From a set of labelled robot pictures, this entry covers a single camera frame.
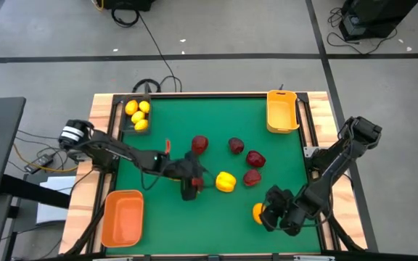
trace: orange plastic container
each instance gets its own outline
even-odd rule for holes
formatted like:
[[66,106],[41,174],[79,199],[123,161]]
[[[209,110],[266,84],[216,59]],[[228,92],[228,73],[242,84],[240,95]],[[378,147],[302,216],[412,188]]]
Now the orange plastic container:
[[267,129],[272,133],[290,133],[299,128],[296,120],[297,95],[292,91],[267,93]]
[[143,194],[137,190],[107,195],[101,242],[106,247],[131,247],[142,238]]

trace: orange bowl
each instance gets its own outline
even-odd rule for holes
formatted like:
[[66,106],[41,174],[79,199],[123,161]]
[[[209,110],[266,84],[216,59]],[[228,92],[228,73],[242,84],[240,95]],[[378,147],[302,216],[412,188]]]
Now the orange bowl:
[[101,242],[105,247],[131,247],[142,238],[143,194],[137,190],[107,195]]

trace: black stand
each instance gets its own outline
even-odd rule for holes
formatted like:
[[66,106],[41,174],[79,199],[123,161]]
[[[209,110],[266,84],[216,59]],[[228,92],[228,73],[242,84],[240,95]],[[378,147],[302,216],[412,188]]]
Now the black stand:
[[10,194],[55,207],[69,208],[70,196],[49,188],[4,174],[0,184],[1,194]]

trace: yellow bin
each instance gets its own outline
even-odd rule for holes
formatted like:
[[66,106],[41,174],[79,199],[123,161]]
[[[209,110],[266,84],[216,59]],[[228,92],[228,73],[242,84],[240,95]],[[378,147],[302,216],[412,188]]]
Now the yellow bin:
[[292,91],[267,93],[267,129],[272,133],[290,133],[299,128],[296,121],[296,94]]

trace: white paper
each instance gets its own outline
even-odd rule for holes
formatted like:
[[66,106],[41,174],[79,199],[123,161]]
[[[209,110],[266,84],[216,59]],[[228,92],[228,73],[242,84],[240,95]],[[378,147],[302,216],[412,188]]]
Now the white paper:
[[[58,190],[64,194],[70,194],[71,187],[75,183],[75,176],[70,177],[48,177],[47,182],[41,182],[40,186],[48,189]],[[45,223],[51,221],[65,221],[67,219],[67,210],[61,207],[53,207],[38,203],[36,213],[36,223]]]

